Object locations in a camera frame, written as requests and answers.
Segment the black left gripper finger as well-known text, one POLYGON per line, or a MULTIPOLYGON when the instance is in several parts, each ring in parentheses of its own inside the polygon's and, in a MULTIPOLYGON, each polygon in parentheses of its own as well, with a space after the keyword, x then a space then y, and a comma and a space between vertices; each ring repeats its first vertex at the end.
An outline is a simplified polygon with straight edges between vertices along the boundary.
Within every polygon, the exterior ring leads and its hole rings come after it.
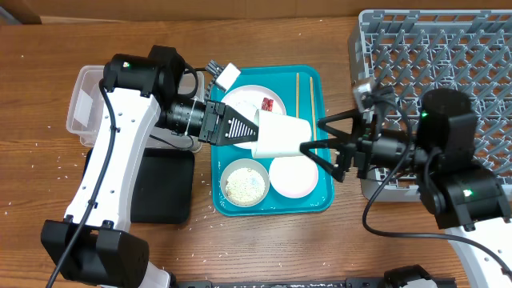
POLYGON ((227 120, 226 135, 256 135, 258 126, 233 107, 226 106, 224 119, 227 120))
POLYGON ((246 135, 242 137, 230 137, 228 134, 224 134, 220 137, 218 140, 219 146, 229 146, 244 142, 255 142, 258 140, 258 136, 256 134, 254 135, 246 135))

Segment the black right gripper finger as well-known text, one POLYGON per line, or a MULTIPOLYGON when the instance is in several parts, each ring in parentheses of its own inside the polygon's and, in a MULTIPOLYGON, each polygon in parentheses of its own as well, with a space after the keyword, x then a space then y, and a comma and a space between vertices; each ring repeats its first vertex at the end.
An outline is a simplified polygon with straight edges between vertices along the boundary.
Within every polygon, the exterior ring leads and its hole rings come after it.
POLYGON ((300 152, 320 166, 337 182, 345 180, 346 168, 344 164, 343 144, 336 139, 325 139, 312 142, 303 142, 299 146, 300 152), (334 150, 335 162, 329 162, 317 155, 314 150, 334 150))
POLYGON ((317 121, 317 126, 321 130, 327 132, 332 136, 335 136, 339 140, 357 140, 360 136, 362 136, 363 130, 365 128, 365 124, 363 123, 363 116, 358 109, 352 109, 331 116, 326 116, 324 118, 320 118, 317 121), (352 120, 352 128, 350 133, 344 132, 342 130, 337 130, 330 126, 330 123, 332 122, 340 122, 342 120, 347 119, 352 120))

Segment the red snack wrapper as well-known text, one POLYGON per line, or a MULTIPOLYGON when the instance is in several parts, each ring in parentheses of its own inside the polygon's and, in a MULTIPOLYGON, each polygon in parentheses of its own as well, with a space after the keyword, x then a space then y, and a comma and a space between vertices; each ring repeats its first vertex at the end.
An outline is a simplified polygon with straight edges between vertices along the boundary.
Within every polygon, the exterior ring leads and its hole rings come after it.
POLYGON ((261 109, 265 111, 273 111, 274 100, 272 98, 264 98, 262 100, 261 109))

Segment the white paper cup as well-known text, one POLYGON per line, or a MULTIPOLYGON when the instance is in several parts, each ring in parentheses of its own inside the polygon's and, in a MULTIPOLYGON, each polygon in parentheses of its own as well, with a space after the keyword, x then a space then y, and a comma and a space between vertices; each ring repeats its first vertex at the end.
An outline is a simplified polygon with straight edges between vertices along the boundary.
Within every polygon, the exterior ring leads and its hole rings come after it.
POLYGON ((307 120, 258 110, 254 116, 258 138, 252 144, 253 158, 300 156, 300 145, 309 142, 312 129, 307 120))

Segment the grey bowl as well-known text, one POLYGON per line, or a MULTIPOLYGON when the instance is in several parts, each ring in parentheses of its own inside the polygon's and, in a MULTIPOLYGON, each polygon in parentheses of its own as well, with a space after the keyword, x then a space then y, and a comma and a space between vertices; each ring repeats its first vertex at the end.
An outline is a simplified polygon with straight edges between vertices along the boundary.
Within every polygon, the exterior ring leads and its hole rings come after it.
POLYGON ((229 203, 246 208, 256 206, 267 196, 270 179, 267 169, 261 163, 241 158, 224 169, 220 188, 229 203))

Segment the wooden chopstick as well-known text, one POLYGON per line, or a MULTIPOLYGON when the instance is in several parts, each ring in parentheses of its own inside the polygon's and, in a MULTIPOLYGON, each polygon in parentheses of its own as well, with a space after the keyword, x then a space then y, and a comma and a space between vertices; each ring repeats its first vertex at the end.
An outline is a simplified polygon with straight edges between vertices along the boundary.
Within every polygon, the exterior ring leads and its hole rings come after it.
POLYGON ((295 87, 295 117, 299 118, 300 113, 300 74, 296 73, 296 87, 295 87))
POLYGON ((316 123, 316 109, 314 100, 314 79, 310 77, 310 104, 311 104, 311 117, 312 117, 312 135, 314 142, 317 141, 317 123, 316 123))

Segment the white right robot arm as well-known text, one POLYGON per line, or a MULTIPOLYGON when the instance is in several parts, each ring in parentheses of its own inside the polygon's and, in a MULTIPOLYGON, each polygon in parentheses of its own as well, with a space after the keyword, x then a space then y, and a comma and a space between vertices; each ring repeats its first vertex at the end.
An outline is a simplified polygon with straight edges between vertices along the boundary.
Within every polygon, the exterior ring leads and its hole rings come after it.
POLYGON ((342 182, 355 168, 362 179, 373 168, 415 175, 420 199, 435 217, 436 238, 448 241, 473 287, 508 287, 511 206, 498 178, 474 159, 477 115, 469 97, 435 89, 422 97, 419 122, 402 114, 404 130, 383 127, 388 110, 400 111, 391 86, 356 92, 356 107, 318 120, 328 133, 313 140, 306 121, 256 111, 231 130, 235 142, 249 142, 254 158, 305 156, 342 182))

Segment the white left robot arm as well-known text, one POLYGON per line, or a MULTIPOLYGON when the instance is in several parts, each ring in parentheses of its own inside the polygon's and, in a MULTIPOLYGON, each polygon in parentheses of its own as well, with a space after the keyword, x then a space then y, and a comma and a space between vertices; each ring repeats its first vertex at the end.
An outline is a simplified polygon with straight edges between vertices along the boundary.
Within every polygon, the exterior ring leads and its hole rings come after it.
POLYGON ((150 262, 148 243, 130 233, 134 184, 152 129, 213 146, 258 137, 257 125, 227 104, 180 93, 189 71, 168 46, 153 46, 145 57, 116 54, 105 64, 102 122, 80 188, 64 219, 46 221, 41 232, 54 277, 91 286, 176 286, 171 272, 150 262))

